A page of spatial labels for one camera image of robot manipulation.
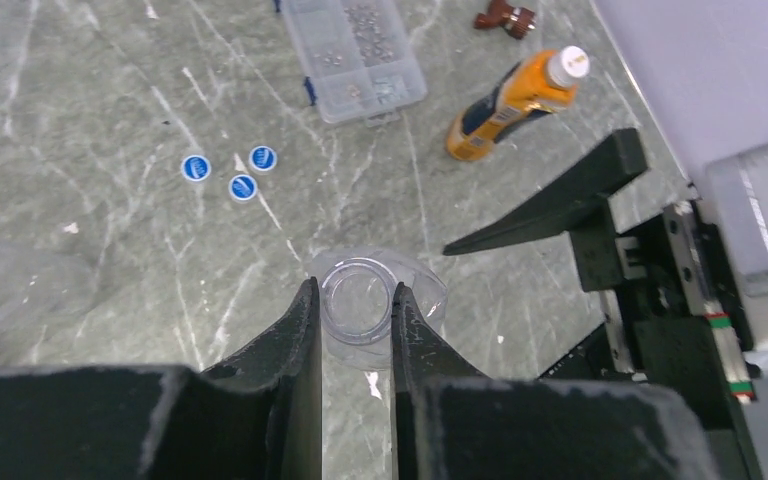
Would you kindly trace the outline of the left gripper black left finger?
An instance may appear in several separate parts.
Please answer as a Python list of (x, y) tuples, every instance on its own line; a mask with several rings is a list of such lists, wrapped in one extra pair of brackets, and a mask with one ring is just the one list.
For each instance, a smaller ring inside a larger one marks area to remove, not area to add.
[(319, 479), (320, 306), (285, 314), (197, 372), (183, 365), (0, 368), (0, 479)]

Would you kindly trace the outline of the orange juice bottle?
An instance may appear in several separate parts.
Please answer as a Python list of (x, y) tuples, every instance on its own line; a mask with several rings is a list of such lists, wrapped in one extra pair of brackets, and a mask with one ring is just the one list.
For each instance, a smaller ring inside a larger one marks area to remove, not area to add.
[(557, 50), (518, 62), (489, 93), (459, 113), (446, 137), (446, 152), (459, 161), (481, 160), (519, 127), (567, 109), (585, 78), (570, 89), (551, 85), (545, 67)]

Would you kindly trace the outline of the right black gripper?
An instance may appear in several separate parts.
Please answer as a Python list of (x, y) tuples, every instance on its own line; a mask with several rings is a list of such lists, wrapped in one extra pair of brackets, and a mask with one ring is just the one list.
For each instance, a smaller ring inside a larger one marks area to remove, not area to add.
[(683, 200), (618, 232), (607, 202), (648, 170), (639, 132), (618, 129), (496, 222), (447, 244), (466, 255), (569, 232), (582, 288), (601, 324), (544, 372), (547, 379), (638, 380), (677, 392), (699, 419), (721, 475), (758, 479), (743, 409), (758, 395), (752, 343), (717, 229)]

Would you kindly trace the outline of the white bottle cap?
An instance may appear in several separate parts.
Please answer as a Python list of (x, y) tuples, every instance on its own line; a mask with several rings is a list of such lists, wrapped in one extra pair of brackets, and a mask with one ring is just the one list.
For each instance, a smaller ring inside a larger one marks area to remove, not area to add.
[(570, 45), (552, 53), (546, 63), (546, 76), (557, 88), (576, 87), (590, 73), (590, 57), (580, 47)]

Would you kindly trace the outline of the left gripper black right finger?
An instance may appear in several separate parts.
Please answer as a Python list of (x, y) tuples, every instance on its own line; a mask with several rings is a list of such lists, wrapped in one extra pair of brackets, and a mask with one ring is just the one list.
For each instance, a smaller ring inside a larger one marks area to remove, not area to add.
[(391, 311), (397, 479), (717, 479), (700, 422), (664, 387), (493, 379), (432, 329), (412, 290)]

